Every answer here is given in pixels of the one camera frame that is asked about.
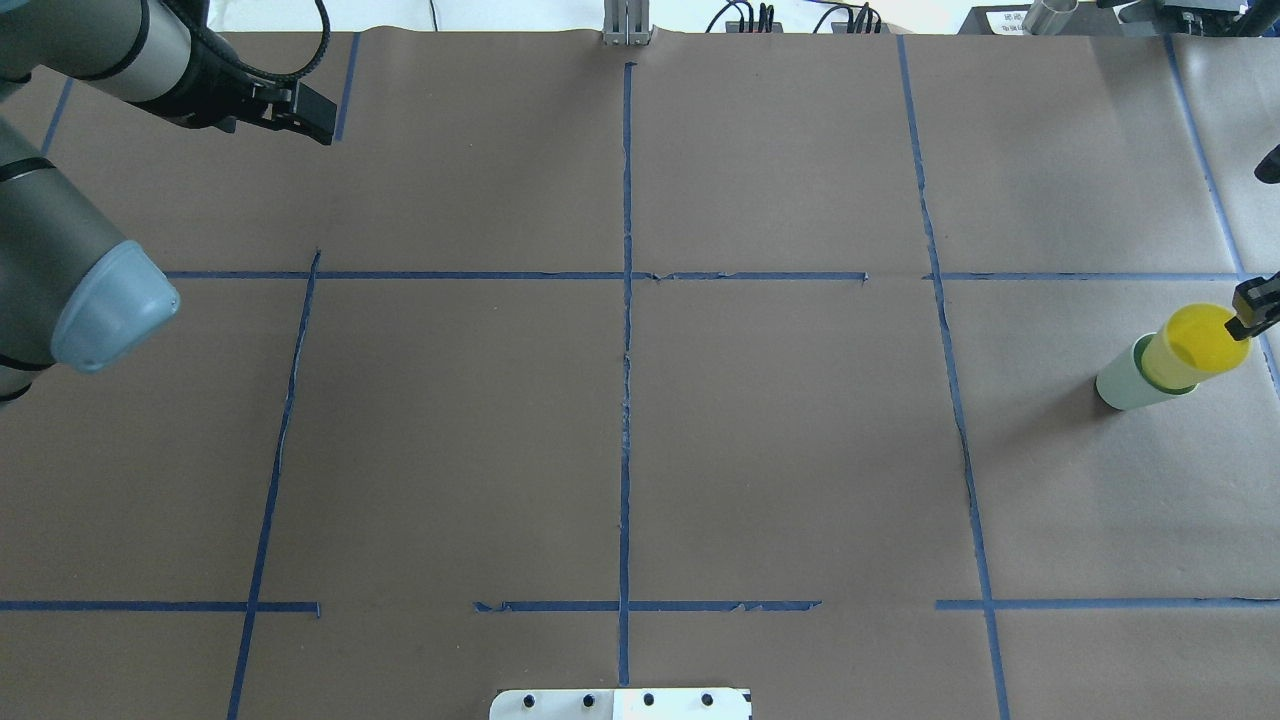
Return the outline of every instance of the metal clamp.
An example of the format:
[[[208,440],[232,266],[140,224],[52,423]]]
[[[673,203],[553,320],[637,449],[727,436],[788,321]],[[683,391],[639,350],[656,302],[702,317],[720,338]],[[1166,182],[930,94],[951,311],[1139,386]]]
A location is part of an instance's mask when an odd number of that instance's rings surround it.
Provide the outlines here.
[[[605,45],[649,45],[649,0],[604,0]]]
[[[1280,323],[1280,273],[1235,286],[1231,306],[1235,316],[1226,323],[1226,329],[1235,340],[1257,337]]]

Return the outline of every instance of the black cable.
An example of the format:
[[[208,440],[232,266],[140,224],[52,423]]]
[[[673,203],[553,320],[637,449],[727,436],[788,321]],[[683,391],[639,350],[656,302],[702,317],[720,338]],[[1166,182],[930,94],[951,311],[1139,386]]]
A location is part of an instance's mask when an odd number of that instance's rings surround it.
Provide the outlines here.
[[[160,1],[164,4],[165,8],[169,8],[169,10],[174,14],[175,18],[178,18],[178,22],[180,22],[183,27],[191,31],[191,36],[195,37],[197,41],[200,41],[200,44],[207,47],[209,51],[211,51],[214,55],[218,55],[218,58],[220,58],[223,61],[228,63],[229,65],[234,67],[236,69],[246,74],[251,74],[256,78],[269,79],[273,82],[293,82],[296,79],[301,79],[311,74],[311,70],[320,67],[320,60],[324,59],[325,50],[329,49],[329,37],[333,35],[332,28],[329,27],[329,12],[324,6],[324,0],[316,0],[316,9],[320,10],[320,46],[316,47],[315,54],[311,55],[311,60],[308,60],[307,64],[303,65],[301,69],[294,70],[292,73],[269,73],[266,70],[255,68],[248,63],[243,63],[234,54],[228,53],[227,49],[218,42],[218,36],[214,35],[214,31],[209,29],[206,26],[201,23],[197,23],[191,15],[187,14],[186,10],[182,9],[182,6],[178,4],[178,0],[160,0]]]
[[[847,32],[849,27],[854,24],[854,6],[852,5],[845,5],[844,3],[841,3],[841,4],[832,4],[832,6],[826,13],[823,13],[820,18],[818,18],[818,24],[815,24],[813,27],[813,35],[818,35],[818,31],[822,29],[822,23],[827,22],[827,18],[829,18],[831,14],[835,13],[835,12],[837,12],[837,10],[847,10],[849,12],[849,26],[846,26],[846,28],[845,28],[845,32]]]
[[[721,8],[721,12],[716,13],[716,17],[712,18],[712,22],[707,23],[707,32],[710,32],[712,28],[716,27],[716,20],[721,19],[721,15],[723,15],[726,12],[728,12],[730,8],[737,8],[739,18],[741,18],[742,17],[742,8],[741,8],[741,5],[746,5],[746,10],[749,13],[751,13],[751,22],[749,23],[748,27],[754,26],[755,24],[755,10],[751,8],[751,3],[749,3],[748,0],[730,0],[728,3],[724,4],[723,8]],[[739,20],[737,31],[739,32],[744,31],[742,20],[741,19]]]

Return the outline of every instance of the white metal bracket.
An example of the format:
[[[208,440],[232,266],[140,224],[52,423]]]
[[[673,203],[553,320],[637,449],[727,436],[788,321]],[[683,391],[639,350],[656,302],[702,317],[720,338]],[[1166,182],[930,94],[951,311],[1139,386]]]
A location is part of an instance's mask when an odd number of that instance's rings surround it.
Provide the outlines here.
[[[506,691],[493,698],[489,720],[751,720],[751,691]]]
[[[604,0],[605,45],[649,45],[649,0]]]

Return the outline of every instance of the cable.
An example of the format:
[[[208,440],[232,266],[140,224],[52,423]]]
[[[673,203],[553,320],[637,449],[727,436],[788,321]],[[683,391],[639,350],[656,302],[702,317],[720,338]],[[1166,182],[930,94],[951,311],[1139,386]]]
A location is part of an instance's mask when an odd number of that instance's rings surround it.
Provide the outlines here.
[[[814,26],[813,32],[817,35],[822,29],[822,23],[827,22],[836,10],[845,10],[849,13],[849,22],[845,23],[845,33],[852,35],[878,35],[884,27],[884,20],[881,14],[872,8],[870,3],[864,3],[861,5],[850,5],[847,3],[833,3],[829,0],[809,0],[810,3],[822,3],[823,5],[831,5],[831,8],[823,13],[818,24]],[[854,15],[854,10],[858,10],[858,15]]]
[[[742,17],[742,8],[741,8],[741,5],[746,5],[746,12],[750,13],[750,19],[748,22],[748,29],[751,26],[754,26],[755,24],[755,9],[751,6],[751,3],[749,3],[748,0],[728,0],[724,4],[724,6],[721,8],[721,12],[716,13],[716,17],[712,18],[712,22],[707,23],[707,32],[710,32],[712,28],[716,27],[716,20],[721,19],[721,15],[723,15],[726,12],[728,12],[730,8],[737,8],[737,14],[741,18]],[[739,20],[739,31],[741,32],[742,29],[744,29],[742,28],[742,20],[740,19]]]
[[[333,35],[332,28],[329,26],[329,12],[324,6],[324,0],[316,0],[316,10],[320,12],[320,46],[316,47],[316,51],[311,56],[311,60],[307,61],[307,64],[303,65],[301,69],[292,73],[269,73],[266,70],[257,69],[253,65],[250,65],[248,63],[243,63],[233,53],[228,53],[227,49],[218,42],[218,36],[214,35],[214,31],[209,29],[209,27],[201,23],[197,23],[191,15],[187,14],[186,10],[182,9],[182,6],[178,4],[178,0],[160,0],[160,1],[164,4],[165,8],[169,8],[169,10],[174,14],[174,17],[178,18],[178,22],[180,22],[183,27],[191,31],[192,37],[198,40],[200,44],[207,47],[209,51],[211,51],[214,55],[218,55],[218,58],[220,58],[223,61],[228,63],[229,65],[234,67],[236,69],[246,74],[251,74],[256,78],[271,82],[282,82],[282,83],[293,82],[296,79],[301,79],[308,76],[311,70],[320,67],[320,60],[324,59],[325,50],[329,49],[329,37],[330,35]]]
[[[829,4],[829,5],[832,5],[832,8],[829,8],[826,13],[823,13],[820,18],[818,18],[818,24],[815,24],[813,27],[813,35],[818,35],[818,31],[822,29],[822,23],[827,22],[827,18],[829,18],[831,14],[835,13],[835,12],[837,12],[837,10],[846,10],[849,13],[849,24],[845,26],[845,31],[847,32],[847,28],[852,27],[852,24],[854,24],[854,6],[852,5],[845,5],[844,3],[840,3],[840,4],[824,3],[824,4]]]

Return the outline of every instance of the yellow cup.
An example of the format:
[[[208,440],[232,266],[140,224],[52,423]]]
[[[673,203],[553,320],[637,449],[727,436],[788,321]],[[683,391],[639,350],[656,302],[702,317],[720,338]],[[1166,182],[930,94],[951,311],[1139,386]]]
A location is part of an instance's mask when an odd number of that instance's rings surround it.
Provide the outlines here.
[[[1142,354],[1142,374],[1167,391],[1179,391],[1244,363],[1251,342],[1226,332],[1235,313],[1197,302],[1174,313]]]

